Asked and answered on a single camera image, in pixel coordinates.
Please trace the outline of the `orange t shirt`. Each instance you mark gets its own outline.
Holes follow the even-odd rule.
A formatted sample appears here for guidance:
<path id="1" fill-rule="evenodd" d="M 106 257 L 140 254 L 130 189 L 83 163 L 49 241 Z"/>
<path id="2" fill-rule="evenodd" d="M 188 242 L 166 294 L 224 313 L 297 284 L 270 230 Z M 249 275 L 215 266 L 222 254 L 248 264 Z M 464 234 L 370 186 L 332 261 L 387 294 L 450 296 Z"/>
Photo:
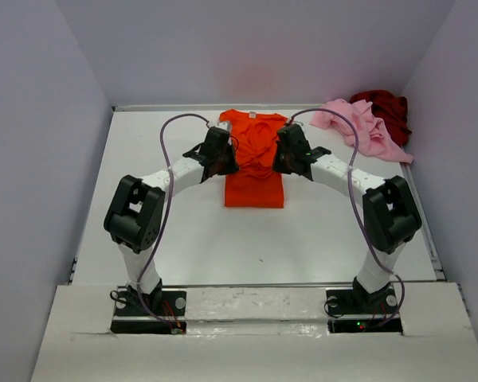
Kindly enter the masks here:
<path id="1" fill-rule="evenodd" d="M 282 175 L 272 169 L 277 131 L 287 118 L 279 114 L 247 113 L 230 109 L 220 114 L 232 126 L 235 156 L 240 170 L 225 177 L 226 208 L 282 209 Z"/>

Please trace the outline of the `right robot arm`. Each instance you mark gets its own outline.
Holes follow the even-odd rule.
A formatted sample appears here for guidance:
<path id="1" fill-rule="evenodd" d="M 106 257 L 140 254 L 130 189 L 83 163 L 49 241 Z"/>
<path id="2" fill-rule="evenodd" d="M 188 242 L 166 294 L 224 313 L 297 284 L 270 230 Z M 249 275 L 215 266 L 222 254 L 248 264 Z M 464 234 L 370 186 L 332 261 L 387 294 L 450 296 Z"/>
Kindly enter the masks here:
<path id="1" fill-rule="evenodd" d="M 273 170 L 296 174 L 325 185 L 348 197 L 366 241 L 367 253 L 352 286 L 327 294 L 327 311 L 333 318 L 351 314 L 372 314 L 387 306 L 398 313 L 402 297 L 395 297 L 391 280 L 402 249 L 422 226 L 413 194 L 401 176 L 383 178 L 345 163 L 321 146 L 312 148 L 302 127 L 291 124 L 277 132 Z"/>

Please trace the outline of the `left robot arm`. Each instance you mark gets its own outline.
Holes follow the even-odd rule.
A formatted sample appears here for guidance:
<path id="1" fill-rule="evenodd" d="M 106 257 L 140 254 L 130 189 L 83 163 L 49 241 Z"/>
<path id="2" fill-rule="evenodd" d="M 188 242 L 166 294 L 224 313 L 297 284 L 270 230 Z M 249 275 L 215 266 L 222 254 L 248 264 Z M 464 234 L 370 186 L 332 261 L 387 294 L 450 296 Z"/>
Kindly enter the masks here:
<path id="1" fill-rule="evenodd" d="M 166 169 L 144 177 L 124 176 L 104 218 L 104 230 L 123 255 L 128 283 L 126 303 L 154 313 L 161 302 L 162 280 L 152 252 L 167 226 L 171 198 L 216 175 L 236 173 L 230 123 L 208 128 L 204 141 Z"/>

